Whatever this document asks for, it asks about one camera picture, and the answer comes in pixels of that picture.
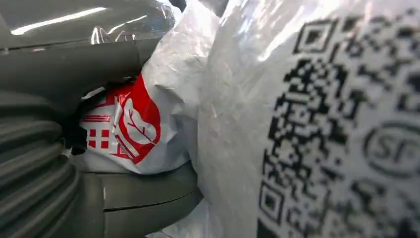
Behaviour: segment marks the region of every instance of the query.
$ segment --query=clear plastic wrap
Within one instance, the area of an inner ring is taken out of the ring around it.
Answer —
[[[0,17],[11,35],[2,47],[39,51],[161,38],[180,15],[169,0],[6,1]]]
[[[194,168],[218,238],[420,235],[420,2],[230,1]]]

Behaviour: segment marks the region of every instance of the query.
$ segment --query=leaf logo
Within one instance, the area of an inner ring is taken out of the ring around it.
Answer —
[[[134,164],[141,162],[160,140],[159,109],[148,95],[141,74],[129,93],[119,97],[113,131]]]
[[[152,124],[142,120],[139,112],[133,107],[131,98],[125,103],[123,121],[127,128],[128,136],[132,140],[142,145],[154,144],[156,129]]]

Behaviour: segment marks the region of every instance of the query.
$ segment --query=black printed pattern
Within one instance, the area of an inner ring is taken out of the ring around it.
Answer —
[[[405,23],[419,21],[407,18],[419,15],[373,17],[363,34],[362,16],[302,27],[293,54],[305,57],[283,78],[288,90],[275,102],[264,151],[258,238],[418,237],[418,201],[370,178],[347,179],[343,169],[361,105],[380,100],[371,90],[390,92],[405,79],[395,109],[420,112],[420,29]]]

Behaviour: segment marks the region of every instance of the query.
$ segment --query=white plastic bag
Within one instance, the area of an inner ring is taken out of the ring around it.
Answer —
[[[196,157],[198,90],[217,25],[211,11],[189,1],[134,85],[108,93],[83,117],[88,151],[75,163],[89,171],[155,174]]]
[[[209,205],[203,199],[187,217],[146,238],[212,238],[209,225]]]
[[[215,237],[420,235],[419,26],[418,0],[229,3],[194,163]]]

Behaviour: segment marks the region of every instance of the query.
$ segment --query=sf logo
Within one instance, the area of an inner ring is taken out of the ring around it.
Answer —
[[[375,170],[399,178],[420,174],[420,129],[385,123],[365,138],[364,155]]]

